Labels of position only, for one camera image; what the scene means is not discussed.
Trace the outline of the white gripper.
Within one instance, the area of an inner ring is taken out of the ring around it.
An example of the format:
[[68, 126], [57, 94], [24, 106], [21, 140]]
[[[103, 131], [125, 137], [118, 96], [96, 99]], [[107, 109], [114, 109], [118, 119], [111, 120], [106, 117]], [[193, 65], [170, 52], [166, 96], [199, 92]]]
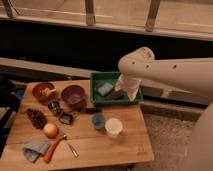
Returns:
[[130, 101], [134, 101], [140, 86], [140, 80], [136, 78], [130, 78], [123, 74], [118, 77], [115, 83], [115, 90], [123, 90], [127, 93]]

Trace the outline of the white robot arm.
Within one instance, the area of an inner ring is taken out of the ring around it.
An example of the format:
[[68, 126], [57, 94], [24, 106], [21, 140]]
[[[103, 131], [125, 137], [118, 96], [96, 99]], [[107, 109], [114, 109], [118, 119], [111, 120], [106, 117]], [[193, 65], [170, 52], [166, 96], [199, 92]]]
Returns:
[[155, 60], [147, 47], [123, 56], [118, 62], [124, 84], [147, 79], [204, 96], [210, 103], [194, 127], [181, 171], [213, 171], [213, 57]]

